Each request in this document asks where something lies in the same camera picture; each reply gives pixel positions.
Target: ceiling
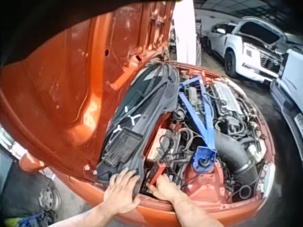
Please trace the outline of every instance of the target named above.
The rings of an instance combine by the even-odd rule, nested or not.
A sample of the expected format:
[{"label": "ceiling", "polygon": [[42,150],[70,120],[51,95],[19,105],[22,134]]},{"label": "ceiling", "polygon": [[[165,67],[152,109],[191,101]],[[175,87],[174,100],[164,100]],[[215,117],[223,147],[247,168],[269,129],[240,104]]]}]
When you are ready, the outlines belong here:
[{"label": "ceiling", "polygon": [[286,32],[303,34],[300,20],[294,18],[294,10],[281,0],[194,0],[194,6],[196,9],[218,11],[239,18],[259,17]]}]

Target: white car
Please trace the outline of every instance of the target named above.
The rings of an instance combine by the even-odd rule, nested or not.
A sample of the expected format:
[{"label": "white car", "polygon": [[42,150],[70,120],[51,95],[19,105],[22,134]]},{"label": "white car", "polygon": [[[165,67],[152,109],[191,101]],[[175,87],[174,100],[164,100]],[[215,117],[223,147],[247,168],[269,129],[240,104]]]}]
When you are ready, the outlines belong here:
[{"label": "white car", "polygon": [[238,73],[269,84],[278,77],[283,54],[278,46],[286,41],[283,31],[273,24],[257,17],[243,17],[237,25],[214,25],[207,45],[209,50],[224,58],[228,76],[235,78]]},{"label": "white car", "polygon": [[303,52],[289,49],[270,93],[291,129],[303,162]]}]

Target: orange car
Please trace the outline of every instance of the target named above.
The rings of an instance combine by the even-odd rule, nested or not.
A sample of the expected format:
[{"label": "orange car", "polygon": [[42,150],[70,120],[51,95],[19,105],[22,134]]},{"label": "orange car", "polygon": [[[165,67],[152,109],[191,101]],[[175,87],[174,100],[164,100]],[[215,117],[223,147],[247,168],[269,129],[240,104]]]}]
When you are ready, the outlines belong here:
[{"label": "orange car", "polygon": [[173,2],[137,3],[77,23],[5,65],[0,119],[29,153],[23,170],[49,166],[92,205],[125,166],[141,204],[118,217],[179,225],[150,195],[162,158],[171,181],[224,225],[254,216],[270,194],[275,149],[264,117],[231,80],[168,60]]}]

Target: side mirror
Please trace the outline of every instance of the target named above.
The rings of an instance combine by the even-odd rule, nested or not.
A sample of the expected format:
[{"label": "side mirror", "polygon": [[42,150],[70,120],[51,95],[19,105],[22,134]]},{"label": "side mirror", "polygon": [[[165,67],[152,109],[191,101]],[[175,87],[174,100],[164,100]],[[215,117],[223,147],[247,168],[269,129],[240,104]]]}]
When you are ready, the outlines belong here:
[{"label": "side mirror", "polygon": [[217,32],[222,35],[226,34],[226,31],[223,28],[217,28]]}]

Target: headlight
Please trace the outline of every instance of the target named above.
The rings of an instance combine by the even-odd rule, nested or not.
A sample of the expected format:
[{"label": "headlight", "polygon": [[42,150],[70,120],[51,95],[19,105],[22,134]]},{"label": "headlight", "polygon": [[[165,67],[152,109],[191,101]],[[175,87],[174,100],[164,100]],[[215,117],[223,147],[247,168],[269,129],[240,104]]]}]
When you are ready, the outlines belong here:
[{"label": "headlight", "polygon": [[258,58],[260,58],[259,50],[255,46],[253,46],[249,43],[243,43],[243,54],[245,54],[251,58],[254,58],[256,60]]},{"label": "headlight", "polygon": [[24,149],[20,144],[18,144],[9,133],[2,127],[0,124],[0,144],[12,153],[17,159],[21,159],[21,157],[27,153],[27,150]]},{"label": "headlight", "polygon": [[263,193],[263,198],[267,198],[274,184],[276,166],[274,163],[265,164],[262,171],[265,176],[258,182],[257,190]]}]

